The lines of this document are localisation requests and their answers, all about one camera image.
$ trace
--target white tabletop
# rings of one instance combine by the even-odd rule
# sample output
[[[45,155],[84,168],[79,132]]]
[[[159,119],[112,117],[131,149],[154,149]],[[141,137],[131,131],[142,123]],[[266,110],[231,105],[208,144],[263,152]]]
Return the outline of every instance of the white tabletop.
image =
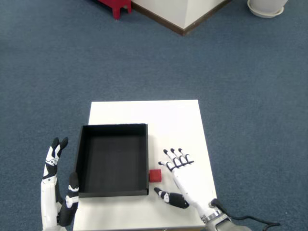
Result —
[[[158,161],[168,160],[163,149],[182,148],[199,165],[201,181],[216,198],[198,101],[92,102],[89,125],[128,123],[148,124],[149,169],[162,169],[162,182],[149,183],[148,196],[80,198],[74,231],[202,227],[192,206],[170,206],[153,190],[179,193],[170,172]]]

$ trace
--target metal wrist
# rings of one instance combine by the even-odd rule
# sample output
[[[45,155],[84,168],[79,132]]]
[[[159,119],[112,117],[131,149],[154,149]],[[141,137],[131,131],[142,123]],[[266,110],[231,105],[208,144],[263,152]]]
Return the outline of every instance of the metal wrist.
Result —
[[[214,213],[212,213],[212,214],[209,215],[209,216],[203,215],[203,216],[201,217],[201,220],[204,222],[204,224],[207,224],[209,221],[211,221],[211,220],[213,220],[213,219],[215,219],[215,218],[221,216],[221,214],[223,214],[223,213],[222,213],[220,210],[217,210],[217,211],[215,211]]]

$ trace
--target flower pot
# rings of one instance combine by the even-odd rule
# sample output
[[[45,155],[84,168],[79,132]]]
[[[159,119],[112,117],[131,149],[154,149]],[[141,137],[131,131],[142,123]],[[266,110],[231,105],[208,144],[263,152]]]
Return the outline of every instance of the flower pot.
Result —
[[[250,7],[255,12],[271,15],[282,11],[288,0],[250,0]]]

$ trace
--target black tray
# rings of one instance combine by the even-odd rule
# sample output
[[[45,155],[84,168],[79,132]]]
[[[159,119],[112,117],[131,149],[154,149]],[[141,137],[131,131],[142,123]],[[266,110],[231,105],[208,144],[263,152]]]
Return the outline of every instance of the black tray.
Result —
[[[148,195],[147,124],[83,126],[75,171],[80,197]]]

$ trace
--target red cube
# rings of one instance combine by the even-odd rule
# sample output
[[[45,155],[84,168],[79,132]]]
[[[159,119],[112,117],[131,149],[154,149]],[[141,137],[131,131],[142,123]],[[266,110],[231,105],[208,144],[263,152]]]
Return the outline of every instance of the red cube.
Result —
[[[161,182],[162,173],[160,169],[151,169],[150,170],[150,182]]]

